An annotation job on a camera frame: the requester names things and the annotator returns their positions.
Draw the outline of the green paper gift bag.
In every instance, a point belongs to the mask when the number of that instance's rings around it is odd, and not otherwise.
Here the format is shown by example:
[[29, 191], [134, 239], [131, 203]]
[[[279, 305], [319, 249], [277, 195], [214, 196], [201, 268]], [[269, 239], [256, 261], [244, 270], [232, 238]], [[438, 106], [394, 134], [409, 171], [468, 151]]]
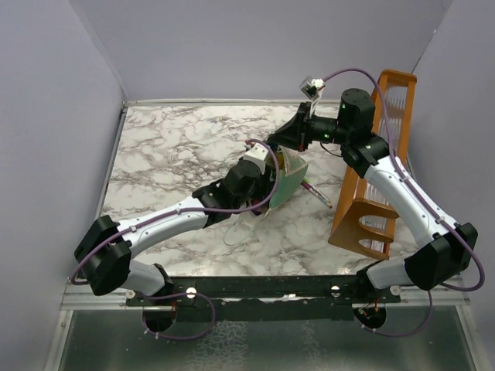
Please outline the green paper gift bag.
[[275, 150], [275, 154], [280, 167], [277, 191], [260, 211], [242, 213], [229, 226], [223, 237], [225, 245], [232, 247], [246, 240], [254, 232], [258, 224], [263, 223], [271, 212], [274, 212], [292, 197], [305, 178], [309, 164], [296, 151], [278, 147]]

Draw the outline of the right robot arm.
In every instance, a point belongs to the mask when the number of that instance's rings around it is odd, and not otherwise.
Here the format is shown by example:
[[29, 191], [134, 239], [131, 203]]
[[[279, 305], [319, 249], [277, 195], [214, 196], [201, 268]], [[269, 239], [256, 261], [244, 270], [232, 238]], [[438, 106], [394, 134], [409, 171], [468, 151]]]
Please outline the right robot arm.
[[366, 277], [355, 284], [361, 301], [372, 302], [384, 288], [414, 285], [429, 291], [464, 271], [471, 260], [478, 232], [445, 214], [400, 166], [381, 136], [373, 133], [375, 105], [368, 92], [350, 88], [342, 93], [335, 119], [318, 117], [302, 103], [293, 118], [270, 134], [267, 141], [305, 151], [314, 141], [340, 146], [345, 163], [389, 202], [403, 219], [419, 249], [402, 260], [364, 268]]

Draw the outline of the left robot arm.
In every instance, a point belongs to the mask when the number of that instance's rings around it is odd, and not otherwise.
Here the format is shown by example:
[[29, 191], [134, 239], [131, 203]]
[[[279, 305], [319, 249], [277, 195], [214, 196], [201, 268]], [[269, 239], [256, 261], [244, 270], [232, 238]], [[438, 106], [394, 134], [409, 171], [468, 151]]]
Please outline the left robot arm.
[[272, 170], [241, 159], [224, 178], [174, 206], [129, 220], [98, 217], [74, 252], [93, 294], [125, 288], [142, 293], [154, 305], [166, 303], [171, 278], [161, 265], [143, 264], [136, 256], [171, 237], [226, 220], [240, 206], [262, 201], [273, 186]]

